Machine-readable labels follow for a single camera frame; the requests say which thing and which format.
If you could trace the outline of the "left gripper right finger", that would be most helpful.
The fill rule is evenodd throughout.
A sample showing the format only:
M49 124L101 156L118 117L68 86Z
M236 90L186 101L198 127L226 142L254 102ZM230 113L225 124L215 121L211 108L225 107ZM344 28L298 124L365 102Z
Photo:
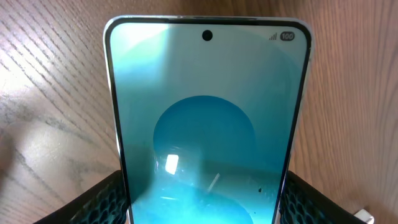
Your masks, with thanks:
M364 224L291 171L286 175L279 213L280 224Z

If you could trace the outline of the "blue screen Galaxy smartphone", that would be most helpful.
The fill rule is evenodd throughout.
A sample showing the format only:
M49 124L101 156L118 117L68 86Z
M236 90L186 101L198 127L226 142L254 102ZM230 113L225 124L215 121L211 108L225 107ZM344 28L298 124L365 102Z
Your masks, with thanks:
M130 223L274 223L313 53L294 18L108 21Z

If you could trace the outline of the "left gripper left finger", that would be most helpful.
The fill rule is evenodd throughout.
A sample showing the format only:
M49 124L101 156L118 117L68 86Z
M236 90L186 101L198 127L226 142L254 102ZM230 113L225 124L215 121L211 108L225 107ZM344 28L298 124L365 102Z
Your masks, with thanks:
M123 173L117 170L35 224L123 224L127 208Z

